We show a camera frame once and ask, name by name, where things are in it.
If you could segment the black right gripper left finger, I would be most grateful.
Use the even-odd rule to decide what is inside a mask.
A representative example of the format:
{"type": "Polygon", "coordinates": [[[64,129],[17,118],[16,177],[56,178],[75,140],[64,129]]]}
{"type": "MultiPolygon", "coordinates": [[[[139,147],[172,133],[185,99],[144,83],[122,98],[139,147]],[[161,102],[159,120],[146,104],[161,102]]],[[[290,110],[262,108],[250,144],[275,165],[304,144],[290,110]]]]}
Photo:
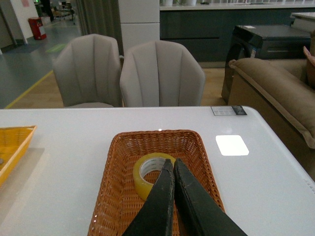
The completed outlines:
{"type": "Polygon", "coordinates": [[[175,176],[167,159],[144,205],[124,231],[124,236],[171,236],[173,230],[175,176]]]}

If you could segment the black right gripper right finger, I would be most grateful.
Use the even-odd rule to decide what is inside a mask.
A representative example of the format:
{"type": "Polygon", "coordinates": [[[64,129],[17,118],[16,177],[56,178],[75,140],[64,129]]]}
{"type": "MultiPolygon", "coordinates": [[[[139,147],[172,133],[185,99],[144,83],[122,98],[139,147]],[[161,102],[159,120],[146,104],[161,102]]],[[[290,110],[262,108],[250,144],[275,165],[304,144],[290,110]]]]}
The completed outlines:
{"type": "Polygon", "coordinates": [[[215,203],[185,163],[176,159],[175,205],[181,236],[245,236],[215,203]]]}

